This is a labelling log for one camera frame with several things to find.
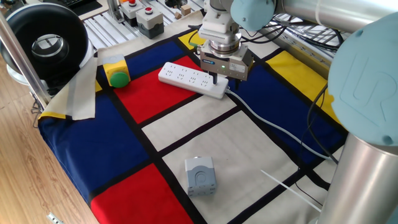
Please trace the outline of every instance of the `power outlet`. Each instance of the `power outlet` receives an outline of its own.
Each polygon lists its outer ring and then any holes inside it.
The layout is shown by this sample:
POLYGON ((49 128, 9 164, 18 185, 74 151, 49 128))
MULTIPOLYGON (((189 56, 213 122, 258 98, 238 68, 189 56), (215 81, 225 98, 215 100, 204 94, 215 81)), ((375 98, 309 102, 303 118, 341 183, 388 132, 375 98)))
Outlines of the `power outlet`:
POLYGON ((222 99, 228 86, 228 79, 217 77, 217 84, 213 84, 213 77, 208 73, 166 62, 159 72, 159 81, 201 93, 216 99, 222 99))

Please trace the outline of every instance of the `wooden floor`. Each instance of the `wooden floor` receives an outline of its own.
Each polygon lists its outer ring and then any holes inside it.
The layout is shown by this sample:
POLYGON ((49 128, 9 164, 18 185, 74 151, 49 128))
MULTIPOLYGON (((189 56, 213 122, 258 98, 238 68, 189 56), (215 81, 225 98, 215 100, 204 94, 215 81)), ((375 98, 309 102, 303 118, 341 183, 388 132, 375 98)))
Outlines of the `wooden floor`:
POLYGON ((98 223, 64 173, 39 130, 32 127, 33 99, 0 58, 0 223, 98 223))

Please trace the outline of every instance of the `white cable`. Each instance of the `white cable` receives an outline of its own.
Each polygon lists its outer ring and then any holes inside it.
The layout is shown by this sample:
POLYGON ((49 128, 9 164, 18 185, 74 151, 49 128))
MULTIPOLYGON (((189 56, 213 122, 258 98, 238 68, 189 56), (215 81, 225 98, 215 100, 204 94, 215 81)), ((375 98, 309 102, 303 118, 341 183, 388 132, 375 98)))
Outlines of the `white cable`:
MULTIPOLYGON (((248 105, 245 101, 243 101, 243 99, 240 98, 236 93, 232 92, 232 91, 229 90, 229 89, 226 90, 226 93, 229 93, 229 94, 235 96, 240 102, 242 102, 242 104, 243 104, 243 105, 244 105, 256 118, 260 119, 262 122, 264 122, 264 123, 266 123, 266 124, 268 124, 268 125, 270 125, 270 126, 276 128, 276 129, 278 129, 278 130, 280 130, 280 131, 283 131, 285 134, 287 134, 288 136, 290 136, 292 139, 296 140, 298 143, 300 143, 300 144, 302 143, 301 140, 300 140, 299 138, 297 138, 296 136, 294 136, 292 133, 288 132, 288 131, 285 130, 284 128, 281 128, 281 127, 279 127, 278 125, 276 125, 276 124, 274 124, 274 123, 272 123, 272 122, 270 122, 270 121, 267 121, 266 119, 264 119, 264 118, 260 117, 258 114, 256 114, 256 112, 254 112, 254 111, 249 107, 249 105, 248 105)), ((304 147, 304 148, 308 149, 308 151, 314 153, 315 155, 321 157, 322 159, 327 159, 327 160, 331 161, 331 158, 329 158, 329 157, 327 157, 327 156, 324 156, 324 155, 322 155, 322 154, 320 154, 320 153, 314 151, 314 150, 311 149, 308 145, 306 145, 304 142, 303 142, 302 144, 303 144, 303 147, 304 147)))
POLYGON ((284 186, 287 190, 293 192, 293 194, 297 195, 299 198, 301 198, 304 202, 307 202, 309 205, 311 205, 313 208, 315 208, 316 211, 321 212, 321 210, 316 207, 313 203, 311 203, 310 201, 308 201, 307 199, 305 199, 303 196, 299 195, 299 193, 295 192, 294 190, 292 190, 290 187, 286 186, 284 183, 282 183, 281 181, 277 180, 275 177, 267 174, 264 170, 261 170, 261 172, 263 172, 265 175, 267 175, 269 178, 271 178, 272 180, 274 180, 275 182, 277 182, 278 184, 284 186))

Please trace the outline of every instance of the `metal pole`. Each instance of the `metal pole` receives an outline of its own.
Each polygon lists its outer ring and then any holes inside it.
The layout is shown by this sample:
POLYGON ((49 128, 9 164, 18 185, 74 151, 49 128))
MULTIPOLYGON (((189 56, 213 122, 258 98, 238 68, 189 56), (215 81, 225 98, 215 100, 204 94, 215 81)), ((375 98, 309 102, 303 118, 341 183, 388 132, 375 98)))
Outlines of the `metal pole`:
POLYGON ((2 14, 0 15, 0 40, 10 53, 19 70, 25 76, 33 94, 37 97, 41 107, 44 109, 50 102, 51 97, 45 90, 43 83, 40 81, 39 76, 37 76, 36 71, 18 42, 17 37, 15 37, 15 34, 2 14))
POLYGON ((395 0, 278 0, 277 12, 353 33, 393 12, 395 0))
POLYGON ((348 135, 317 224, 383 224, 398 205, 398 147, 348 135))
POLYGON ((123 15, 119 10, 118 0, 106 0, 106 2, 108 3, 108 11, 112 18, 118 23, 124 22, 123 15))

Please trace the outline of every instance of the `yellow block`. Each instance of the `yellow block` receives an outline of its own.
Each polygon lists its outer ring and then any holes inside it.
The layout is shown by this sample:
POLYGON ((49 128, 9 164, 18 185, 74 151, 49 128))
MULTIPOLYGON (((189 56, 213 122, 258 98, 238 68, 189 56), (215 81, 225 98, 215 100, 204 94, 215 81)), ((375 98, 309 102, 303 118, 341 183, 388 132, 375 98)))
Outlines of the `yellow block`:
POLYGON ((42 115, 40 115, 39 119, 44 117, 44 116, 50 116, 50 117, 53 117, 53 118, 66 119, 66 116, 64 114, 58 114, 58 113, 50 112, 50 111, 49 112, 46 112, 46 111, 43 112, 42 115))
MULTIPOLYGON (((181 41, 185 46, 187 46, 188 49, 190 49, 190 50, 193 49, 193 46, 189 45, 188 40, 189 40, 189 38, 192 36, 192 34, 195 33, 195 32, 196 32, 196 31, 192 31, 192 32, 189 33, 189 34, 185 34, 185 35, 179 37, 180 41, 181 41)), ((197 45, 202 45, 202 44, 205 43, 205 41, 206 41, 206 40, 200 38, 199 35, 198 35, 197 33, 196 33, 196 34, 192 37, 192 39, 191 39, 191 42, 194 43, 194 44, 197 44, 197 45)))
MULTIPOLYGON (((277 72, 282 75, 290 84, 300 90, 306 97, 312 101, 317 97, 327 81, 311 68, 297 60, 291 54, 283 51, 276 55, 267 63, 277 72)), ((340 123, 331 108, 333 97, 329 95, 328 90, 325 93, 325 101, 322 110, 331 116, 335 121, 340 123)), ((318 100, 317 105, 320 106, 322 99, 318 100)))
POLYGON ((101 91, 102 88, 100 86, 100 84, 97 82, 97 80, 95 80, 95 92, 101 91))
POLYGON ((119 62, 116 62, 116 63, 106 63, 103 66, 104 66, 106 78, 108 78, 108 83, 109 83, 110 86, 112 86, 111 82, 110 82, 110 79, 111 79, 112 75, 115 72, 124 72, 124 73, 126 73, 127 76, 129 77, 129 81, 131 81, 130 74, 129 74, 129 69, 127 68, 127 63, 126 63, 125 59, 120 60, 119 62))

